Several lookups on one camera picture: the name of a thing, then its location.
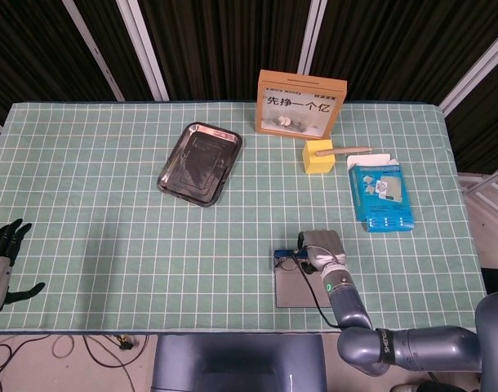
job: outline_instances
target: wooden picture frame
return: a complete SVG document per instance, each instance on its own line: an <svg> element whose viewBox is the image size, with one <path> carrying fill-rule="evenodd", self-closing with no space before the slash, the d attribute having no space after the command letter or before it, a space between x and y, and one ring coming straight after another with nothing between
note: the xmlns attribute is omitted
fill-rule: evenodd
<svg viewBox="0 0 498 392"><path fill-rule="evenodd" d="M346 95L345 80L262 69L256 131L307 140L327 139Z"/></svg>

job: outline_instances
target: yellow block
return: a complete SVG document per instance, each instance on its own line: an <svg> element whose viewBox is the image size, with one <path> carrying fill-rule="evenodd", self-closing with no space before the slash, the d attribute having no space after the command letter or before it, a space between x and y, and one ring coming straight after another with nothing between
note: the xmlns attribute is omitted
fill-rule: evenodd
<svg viewBox="0 0 498 392"><path fill-rule="evenodd" d="M316 151L322 149L332 149L332 140L308 140L305 142L302 157L304 158L304 168L307 174L330 172L336 162L334 155L317 157Z"/></svg>

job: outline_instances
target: green grid tablecloth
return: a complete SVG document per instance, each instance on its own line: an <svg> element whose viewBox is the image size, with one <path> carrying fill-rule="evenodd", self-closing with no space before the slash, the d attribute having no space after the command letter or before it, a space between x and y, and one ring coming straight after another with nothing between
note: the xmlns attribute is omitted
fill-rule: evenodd
<svg viewBox="0 0 498 392"><path fill-rule="evenodd" d="M244 142L218 203L161 194L156 180L185 125ZM303 170L302 140L255 133L255 104L14 105L0 140L0 227L33 222L1 330L318 331L314 309L274 305L270 255L307 229L335 229L375 327L474 327L478 260L442 113L432 105L344 105L335 145L370 145L402 164L411 233L354 220L344 159Z"/></svg>

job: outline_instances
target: wooden stick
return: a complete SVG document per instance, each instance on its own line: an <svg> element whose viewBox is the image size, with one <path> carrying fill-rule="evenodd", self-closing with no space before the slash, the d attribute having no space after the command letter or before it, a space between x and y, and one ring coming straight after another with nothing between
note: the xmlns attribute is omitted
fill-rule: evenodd
<svg viewBox="0 0 498 392"><path fill-rule="evenodd" d="M342 147L340 149L321 149L320 151L316 151L314 155L317 157L326 157L327 155L369 153L371 151L372 147Z"/></svg>

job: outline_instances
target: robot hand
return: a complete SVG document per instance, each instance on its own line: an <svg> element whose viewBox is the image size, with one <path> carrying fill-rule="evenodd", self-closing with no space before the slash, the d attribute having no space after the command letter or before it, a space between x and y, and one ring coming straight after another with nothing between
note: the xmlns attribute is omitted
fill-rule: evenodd
<svg viewBox="0 0 498 392"><path fill-rule="evenodd" d="M11 268L15 264L15 259L19 253L20 243L31 229L30 223L19 229L20 225L22 225L22 220L18 219L11 225L6 225L0 229L0 311L4 305L28 300L36 296L46 286L45 283L38 283L26 292L8 291Z"/></svg>

